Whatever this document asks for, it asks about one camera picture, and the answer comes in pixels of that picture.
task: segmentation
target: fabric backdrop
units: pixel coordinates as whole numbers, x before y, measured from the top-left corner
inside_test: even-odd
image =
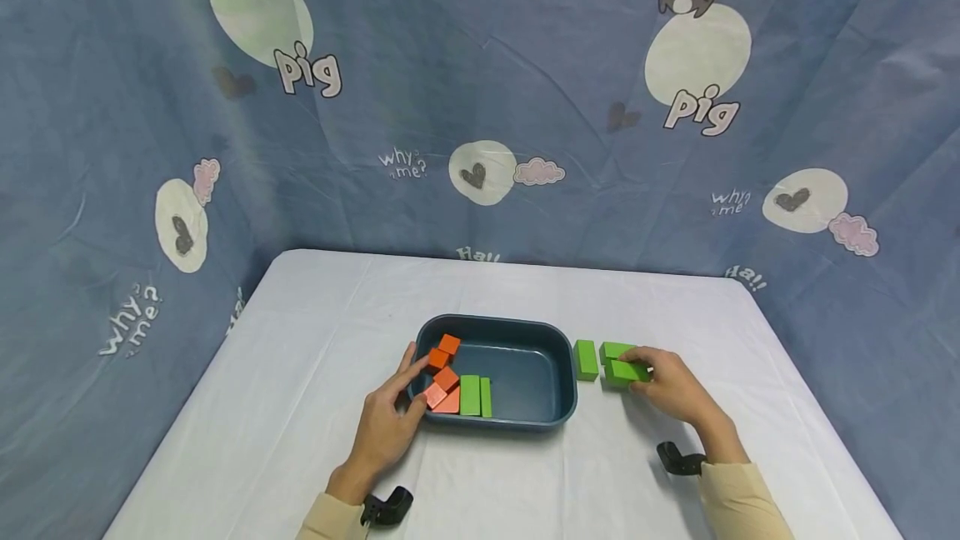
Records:
[[[0,30],[0,538],[100,538],[289,248],[735,277],[905,538],[960,528],[960,0],[0,0]]]

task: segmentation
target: blue plastic tray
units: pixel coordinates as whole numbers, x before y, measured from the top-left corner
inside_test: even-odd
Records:
[[[458,375],[491,378],[493,418],[427,412],[428,421],[467,427],[549,432],[577,407],[573,350],[563,332],[537,321],[437,315],[417,336],[417,358],[444,333],[462,340],[452,365]],[[411,399],[431,383],[423,374],[407,390]]]

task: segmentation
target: white tablecloth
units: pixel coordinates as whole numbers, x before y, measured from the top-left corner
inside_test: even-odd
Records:
[[[305,250],[273,262],[107,539],[294,538],[364,395],[440,313],[676,351],[737,421],[797,540],[902,540],[738,282]],[[695,482],[656,453],[701,450],[693,431],[599,380],[578,389],[548,437],[425,427],[378,488],[402,484],[414,506],[377,538],[710,538]]]

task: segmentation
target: sleeve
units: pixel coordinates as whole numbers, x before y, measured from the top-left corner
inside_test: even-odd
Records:
[[[297,540],[366,540],[368,527],[360,525],[363,506],[349,507],[321,494],[303,520]]]
[[[756,464],[704,463],[700,498],[717,540],[793,540]]]

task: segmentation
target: wooden block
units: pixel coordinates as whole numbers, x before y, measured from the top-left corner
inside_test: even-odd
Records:
[[[480,376],[460,376],[460,414],[480,416]]]
[[[480,377],[480,416],[493,417],[493,403],[490,394],[490,377]]]
[[[433,377],[433,382],[440,388],[443,388],[445,393],[449,394],[450,390],[453,390],[453,388],[460,383],[460,376],[454,373],[449,367],[444,367]]]
[[[607,381],[614,387],[625,388],[631,382],[650,382],[650,374],[643,363],[610,361],[604,364]]]
[[[427,356],[426,370],[430,373],[438,373],[450,363],[450,355],[438,348],[431,348]]]
[[[624,354],[626,351],[629,351],[633,348],[632,344],[621,344],[620,342],[605,342],[600,345],[600,358],[603,362],[613,361],[613,359],[620,358],[620,355]]]
[[[456,415],[460,413],[460,387],[455,387],[452,392],[443,399],[440,405],[433,409],[434,413],[449,413]]]
[[[437,348],[447,353],[450,357],[456,357],[457,349],[460,348],[460,338],[450,336],[449,333],[444,333],[443,337],[440,338],[440,346],[437,346]]]
[[[443,388],[437,386],[436,383],[431,383],[430,387],[426,389],[426,406],[430,407],[430,410],[433,410],[443,402],[444,398],[447,398],[447,393],[443,391]]]
[[[600,375],[598,352],[590,340],[577,340],[573,345],[573,361],[577,364],[577,378],[581,382],[593,382]]]

